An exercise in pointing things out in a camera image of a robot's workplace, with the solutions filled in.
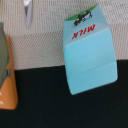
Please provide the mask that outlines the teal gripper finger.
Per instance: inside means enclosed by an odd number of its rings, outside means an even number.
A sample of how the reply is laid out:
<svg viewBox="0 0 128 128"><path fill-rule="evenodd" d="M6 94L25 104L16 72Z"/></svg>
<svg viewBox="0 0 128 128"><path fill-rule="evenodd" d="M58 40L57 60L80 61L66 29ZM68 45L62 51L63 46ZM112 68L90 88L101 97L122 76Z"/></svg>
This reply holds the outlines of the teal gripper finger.
<svg viewBox="0 0 128 128"><path fill-rule="evenodd" d="M0 88L7 77L11 76L11 68L7 68L9 64L8 43L4 33L0 34Z"/></svg>

